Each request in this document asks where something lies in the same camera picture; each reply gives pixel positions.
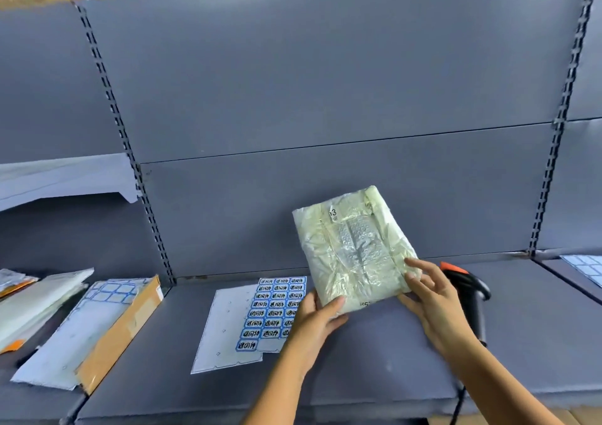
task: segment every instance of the metal panel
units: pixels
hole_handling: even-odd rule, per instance
[[[602,303],[602,288],[586,277],[579,270],[562,259],[544,260],[542,263],[561,276],[565,281],[587,292]]]
[[[176,276],[306,267],[291,211],[376,185],[423,257],[529,246],[550,125],[143,165]]]
[[[86,396],[83,391],[64,391],[10,382],[17,363],[44,344],[58,328],[81,294],[68,300],[50,320],[16,352],[0,356],[0,424],[64,424],[74,416]]]
[[[166,415],[163,421],[182,422],[180,414],[195,412],[190,422],[239,423],[276,356],[264,354],[261,363],[198,375],[190,370],[215,290],[243,284],[249,282],[172,288],[81,409],[78,422],[132,415]],[[327,414],[332,407],[338,416],[329,420],[383,418],[379,410],[395,406],[399,417],[426,417],[452,406],[456,393],[453,377],[418,320],[392,299],[350,314],[329,338],[307,375],[297,415]]]
[[[602,247],[602,119],[568,122],[538,249]]]
[[[86,3],[139,162],[551,121],[582,0]]]
[[[142,202],[119,194],[42,199],[0,212],[0,265],[24,273],[94,267],[92,280],[167,279]]]
[[[591,5],[579,56],[573,93],[567,112],[569,120],[602,117],[602,0]]]
[[[498,360],[536,394],[598,392],[590,404],[563,407],[602,406],[602,332],[592,331],[602,306],[532,261],[466,266],[491,288],[487,343]]]
[[[123,152],[78,12],[0,12],[0,163]]]

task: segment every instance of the forearm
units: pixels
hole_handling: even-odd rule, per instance
[[[489,425],[562,425],[476,338],[449,358]]]
[[[243,425],[293,425],[303,378],[294,355],[284,350]]]

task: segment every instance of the clear plastic bag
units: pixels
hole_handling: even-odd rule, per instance
[[[409,292],[403,274],[420,277],[416,258],[375,186],[293,211],[320,302],[343,295],[341,313]]]

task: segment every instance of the hand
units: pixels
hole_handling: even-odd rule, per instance
[[[293,327],[282,352],[294,358],[305,377],[314,366],[315,359],[324,345],[324,341],[334,330],[347,321],[346,315],[335,316],[345,304],[345,298],[339,297],[321,307],[315,290],[305,295],[299,304]]]
[[[410,258],[406,258],[405,262],[425,273],[420,280],[411,274],[405,276],[406,283],[420,301],[414,301],[404,294],[399,294],[397,298],[418,316],[426,336],[450,362],[450,357],[456,351],[462,351],[466,344],[478,343],[468,325],[456,288],[434,263]]]

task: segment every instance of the barcode scanner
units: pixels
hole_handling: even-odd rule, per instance
[[[441,262],[440,268],[457,290],[468,325],[470,325],[470,328],[481,344],[486,346],[483,302],[491,298],[489,287],[474,274],[451,263]],[[451,416],[450,425],[455,425],[465,396],[466,387],[463,386],[458,395],[457,405]]]

